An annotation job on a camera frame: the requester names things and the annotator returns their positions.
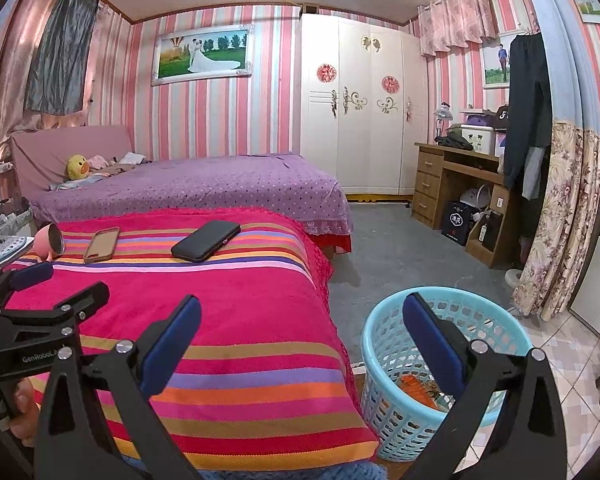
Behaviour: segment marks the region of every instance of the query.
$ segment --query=gray floor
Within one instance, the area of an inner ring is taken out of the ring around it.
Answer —
[[[331,319],[349,351],[362,360],[366,316],[394,292],[421,285],[463,288],[507,307],[512,289],[464,247],[411,218],[404,204],[351,204],[353,252],[333,257]]]

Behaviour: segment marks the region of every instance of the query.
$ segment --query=desk drawer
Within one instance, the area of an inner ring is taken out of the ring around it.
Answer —
[[[440,176],[442,174],[442,155],[420,152],[418,156],[418,171]]]
[[[440,177],[419,171],[416,175],[416,191],[437,199],[440,191]]]
[[[413,210],[416,213],[428,218],[429,220],[433,220],[433,217],[436,214],[435,199],[416,191],[413,194],[413,202],[411,202],[411,204],[413,205]]]

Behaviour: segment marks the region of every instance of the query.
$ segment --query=red blanket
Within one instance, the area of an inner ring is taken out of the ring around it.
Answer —
[[[170,248],[211,219],[241,233],[202,264]],[[86,266],[93,234],[118,226],[114,257]],[[136,339],[186,294],[202,325],[168,387],[151,402],[200,469],[288,470],[373,455],[377,440],[359,414],[347,352],[328,309],[332,269],[302,226],[261,209],[162,210],[61,224],[66,251],[54,277],[15,294],[10,308],[51,306],[97,280],[109,304],[80,327],[86,352]],[[15,265],[30,265],[30,254]],[[44,378],[34,378],[42,399]],[[112,398],[101,393],[120,449],[138,454]]]

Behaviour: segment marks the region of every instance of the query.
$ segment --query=brown phone case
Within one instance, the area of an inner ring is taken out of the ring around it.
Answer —
[[[116,251],[119,234],[119,227],[104,229],[94,234],[87,251],[84,253],[84,262],[94,264],[110,260]]]

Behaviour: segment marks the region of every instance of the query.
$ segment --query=yellow duck plush toy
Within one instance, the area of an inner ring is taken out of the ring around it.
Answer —
[[[89,176],[90,169],[86,158],[81,155],[74,155],[66,164],[66,176],[70,180],[82,180]]]

